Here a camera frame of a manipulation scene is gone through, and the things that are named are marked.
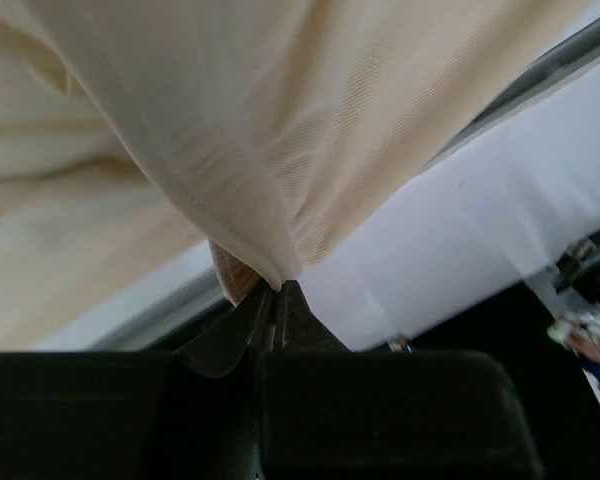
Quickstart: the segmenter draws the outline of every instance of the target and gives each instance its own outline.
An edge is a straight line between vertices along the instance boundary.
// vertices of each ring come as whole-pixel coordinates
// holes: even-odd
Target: beige fabric
[[[18,2],[0,2],[0,349],[203,237],[140,173]]]
[[[324,258],[587,3],[25,2],[134,160],[228,252],[235,301],[251,269],[278,288]]]

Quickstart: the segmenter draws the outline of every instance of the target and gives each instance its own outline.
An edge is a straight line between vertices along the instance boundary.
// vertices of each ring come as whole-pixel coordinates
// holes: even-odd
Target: wrinkled fabric
[[[24,4],[239,301],[323,259],[588,2]]]
[[[45,338],[203,239],[26,9],[0,1],[0,349]]]

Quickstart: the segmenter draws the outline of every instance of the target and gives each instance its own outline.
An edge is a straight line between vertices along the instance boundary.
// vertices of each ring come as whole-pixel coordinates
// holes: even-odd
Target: black floor
[[[577,359],[549,340],[549,312],[523,284],[414,341],[416,349],[471,349],[500,361],[525,408],[547,478],[600,480],[600,406]]]

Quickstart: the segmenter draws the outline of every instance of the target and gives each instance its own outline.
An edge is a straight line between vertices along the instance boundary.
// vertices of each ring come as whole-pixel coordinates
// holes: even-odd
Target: person's hand
[[[584,337],[583,335],[578,335],[577,333],[572,333],[565,340],[565,344],[571,347],[574,351],[578,352],[580,355],[588,358],[592,362],[600,363],[600,343],[597,342],[597,339],[593,337],[593,341]]]

